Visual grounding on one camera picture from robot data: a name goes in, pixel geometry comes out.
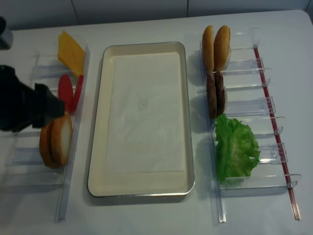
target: sesame-free bun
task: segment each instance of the sesame-free bun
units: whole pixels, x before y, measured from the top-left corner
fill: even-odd
[[[207,72],[214,70],[214,38],[213,26],[209,25],[202,36],[202,54]]]
[[[39,140],[39,153],[45,166],[52,169],[59,168],[61,165],[54,161],[52,157],[51,149],[51,130],[53,126],[53,121],[48,123],[47,126],[41,129],[40,140]]]
[[[54,161],[60,165],[67,163],[72,133],[72,121],[68,112],[54,120],[51,130],[51,149]]]
[[[217,32],[214,40],[214,70],[222,71],[229,53],[230,29],[223,25]]]

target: green lettuce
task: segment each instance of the green lettuce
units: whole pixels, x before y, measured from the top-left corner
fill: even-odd
[[[259,162],[259,144],[251,128],[225,114],[216,119],[216,171],[219,182],[226,177],[250,176]]]

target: red rail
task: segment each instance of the red rail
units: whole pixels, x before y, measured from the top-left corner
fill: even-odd
[[[257,46],[254,46],[254,54],[255,54],[255,57],[257,58],[257,61],[258,61],[258,67],[262,68],[261,60],[260,60],[261,58],[260,58],[260,54],[259,54]],[[265,84],[264,71],[260,70],[260,76],[261,76],[262,84]],[[267,86],[263,86],[263,90],[264,90],[265,97],[269,97],[268,87]],[[268,108],[270,110],[272,109],[272,106],[271,106],[270,102],[268,103]],[[276,119],[274,119],[275,115],[274,114],[270,114],[270,117],[272,118],[271,122],[272,122],[273,129],[277,130]],[[276,142],[277,143],[281,143],[280,136],[279,136],[278,133],[275,135],[275,137],[276,137]],[[285,161],[286,160],[286,156],[285,156],[284,151],[279,151],[279,155],[280,155],[281,160],[283,162],[282,166],[283,166],[284,174],[287,175],[287,176],[285,176],[286,183],[289,186],[289,185],[291,185],[291,179],[290,179],[290,176],[289,176],[288,166],[287,166],[287,163]],[[300,211],[299,211],[298,204],[297,204],[297,202],[295,200],[293,188],[288,187],[288,193],[289,193],[289,197],[290,197],[290,201],[291,201],[291,208],[292,208],[292,211],[293,211],[294,219],[295,220],[300,220],[301,219]]]

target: red tomato slice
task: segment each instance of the red tomato slice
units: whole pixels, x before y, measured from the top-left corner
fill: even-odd
[[[79,75],[79,78],[78,78],[78,81],[76,84],[75,93],[74,93],[74,99],[73,99],[73,103],[72,103],[71,113],[74,113],[76,111],[79,97],[80,97],[80,94],[82,93],[83,81],[84,81],[84,76]]]
[[[65,103],[65,111],[70,112],[73,103],[73,86],[67,74],[63,74],[60,78],[58,97]]]

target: yellow cheese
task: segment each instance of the yellow cheese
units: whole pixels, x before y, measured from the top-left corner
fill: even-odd
[[[59,36],[58,58],[75,77],[83,74],[85,52],[79,44],[65,31]]]

